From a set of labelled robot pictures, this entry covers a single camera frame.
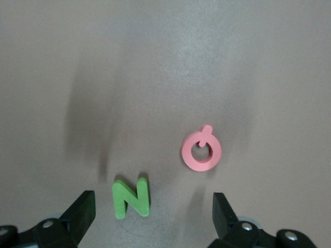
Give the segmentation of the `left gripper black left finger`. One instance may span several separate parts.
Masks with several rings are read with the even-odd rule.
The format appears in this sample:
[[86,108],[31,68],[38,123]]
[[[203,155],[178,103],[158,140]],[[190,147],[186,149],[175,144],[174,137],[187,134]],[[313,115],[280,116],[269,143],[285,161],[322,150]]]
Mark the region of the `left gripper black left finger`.
[[59,218],[45,219],[22,233],[16,226],[1,226],[1,247],[78,247],[95,216],[95,192],[84,191]]

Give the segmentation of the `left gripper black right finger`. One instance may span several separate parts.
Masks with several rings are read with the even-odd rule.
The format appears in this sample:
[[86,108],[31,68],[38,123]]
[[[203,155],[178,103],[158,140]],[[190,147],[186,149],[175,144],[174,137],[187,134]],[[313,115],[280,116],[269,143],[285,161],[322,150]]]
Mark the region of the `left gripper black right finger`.
[[213,223],[218,238],[209,247],[316,247],[302,232],[281,229],[272,236],[252,222],[240,221],[223,193],[213,194]]

